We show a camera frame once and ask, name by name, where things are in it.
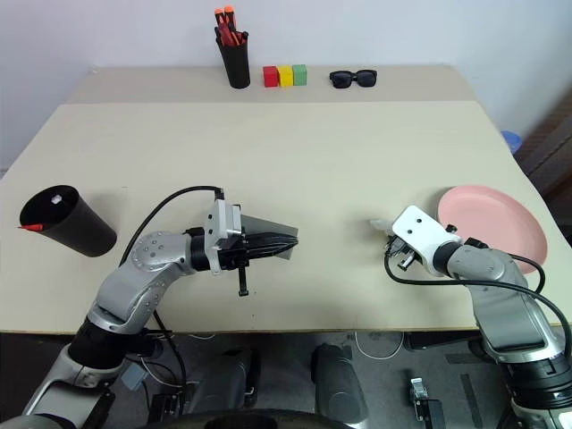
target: green block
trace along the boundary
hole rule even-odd
[[[300,87],[306,85],[307,81],[306,65],[294,64],[292,65],[292,70],[294,71],[294,86]]]

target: red block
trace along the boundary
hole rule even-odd
[[[267,65],[262,68],[262,72],[265,75],[265,87],[277,87],[278,86],[278,69],[273,65]]]

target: pen holder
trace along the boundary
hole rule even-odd
[[[86,257],[109,251],[117,235],[71,186],[53,186],[32,197],[20,212],[20,224],[44,225],[39,234]]]
[[[250,85],[248,68],[248,41],[239,46],[223,46],[216,41],[223,56],[224,68],[233,88],[242,89]]]

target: yellow block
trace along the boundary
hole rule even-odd
[[[281,87],[291,87],[294,85],[294,71],[291,65],[279,65],[276,68],[278,69]]]

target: sunglasses lens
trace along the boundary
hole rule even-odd
[[[347,88],[351,85],[351,73],[337,71],[332,74],[332,84],[334,88]]]
[[[367,70],[357,72],[356,82],[360,87],[372,87],[375,81],[375,73]]]

